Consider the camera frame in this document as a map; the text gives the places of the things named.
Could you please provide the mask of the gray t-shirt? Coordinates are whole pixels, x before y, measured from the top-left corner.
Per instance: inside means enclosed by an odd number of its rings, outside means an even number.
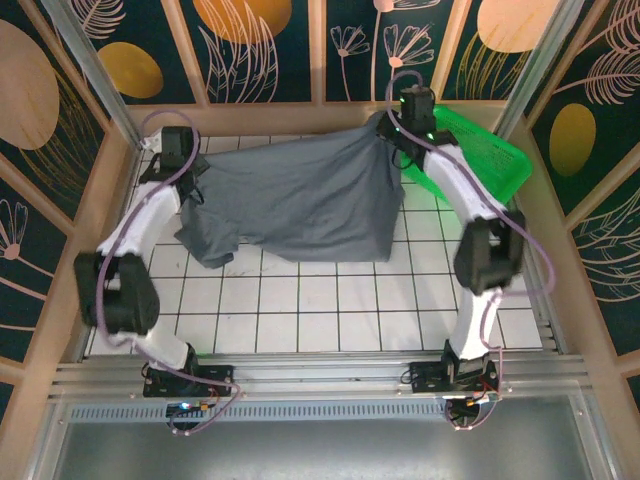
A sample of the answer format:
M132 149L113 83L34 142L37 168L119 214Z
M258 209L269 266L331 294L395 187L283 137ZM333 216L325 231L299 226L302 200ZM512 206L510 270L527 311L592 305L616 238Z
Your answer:
M290 262L383 262L404 199L394 148L358 128L208 154L176 239L203 266L246 241Z

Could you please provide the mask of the green plastic basket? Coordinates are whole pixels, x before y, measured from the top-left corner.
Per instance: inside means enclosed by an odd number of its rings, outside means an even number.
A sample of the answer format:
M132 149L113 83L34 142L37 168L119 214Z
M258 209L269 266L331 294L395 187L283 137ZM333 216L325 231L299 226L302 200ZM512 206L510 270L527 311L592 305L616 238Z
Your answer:
M527 155L445 106L435 106L433 113L437 127L454 135L486 190L500 203L509 203L532 173Z

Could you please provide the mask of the grey metal sheet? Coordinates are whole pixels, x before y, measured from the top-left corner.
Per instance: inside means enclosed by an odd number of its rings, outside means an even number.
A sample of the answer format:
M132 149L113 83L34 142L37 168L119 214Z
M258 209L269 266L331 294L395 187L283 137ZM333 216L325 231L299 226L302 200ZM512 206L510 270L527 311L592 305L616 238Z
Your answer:
M54 480L605 480L573 428L456 432L401 420L238 422L178 438L159 424L76 424Z

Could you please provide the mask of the aluminium frame post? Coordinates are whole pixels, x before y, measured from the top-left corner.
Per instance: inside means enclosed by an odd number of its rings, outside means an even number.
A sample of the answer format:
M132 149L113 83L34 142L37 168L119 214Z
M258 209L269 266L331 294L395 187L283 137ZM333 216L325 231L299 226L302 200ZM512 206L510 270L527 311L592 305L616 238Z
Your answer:
M576 23L584 0L559 0L508 97L493 133L507 139Z
M124 0L40 1L121 133L140 148L140 129L92 43L107 40L122 23Z

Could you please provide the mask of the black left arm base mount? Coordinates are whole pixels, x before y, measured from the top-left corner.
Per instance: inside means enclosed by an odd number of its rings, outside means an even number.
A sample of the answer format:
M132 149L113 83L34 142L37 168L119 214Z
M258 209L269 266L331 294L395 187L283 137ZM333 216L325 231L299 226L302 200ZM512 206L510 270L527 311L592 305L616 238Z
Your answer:
M233 380L233 371L234 367L230 365L204 365L197 366L192 375L227 384ZM153 369L149 363L143 365L141 374L144 378L145 398L206 398L231 395L231 388L228 386L213 386L186 380L167 371Z

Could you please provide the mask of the aluminium frame rail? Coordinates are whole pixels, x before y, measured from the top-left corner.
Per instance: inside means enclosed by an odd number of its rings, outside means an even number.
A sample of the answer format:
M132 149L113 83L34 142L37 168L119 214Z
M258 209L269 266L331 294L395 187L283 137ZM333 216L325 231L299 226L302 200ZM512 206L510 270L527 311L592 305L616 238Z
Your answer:
M203 365L231 365L247 401L394 399L411 395L402 383L410 363L436 361L433 352L333 352L209 355ZM62 363L50 402L125 402L142 397L142 360L91 356ZM579 355L549 351L507 352L501 392L506 398L589 392L592 382Z

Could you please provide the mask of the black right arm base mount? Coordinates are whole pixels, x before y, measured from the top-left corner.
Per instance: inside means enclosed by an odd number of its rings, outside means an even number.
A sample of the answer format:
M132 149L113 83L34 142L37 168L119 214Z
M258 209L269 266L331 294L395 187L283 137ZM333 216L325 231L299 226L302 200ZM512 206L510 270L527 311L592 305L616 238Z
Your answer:
M495 363L486 354L473 360L461 360L445 352L437 362L412 362L408 384L413 393L481 393L497 391L500 386Z

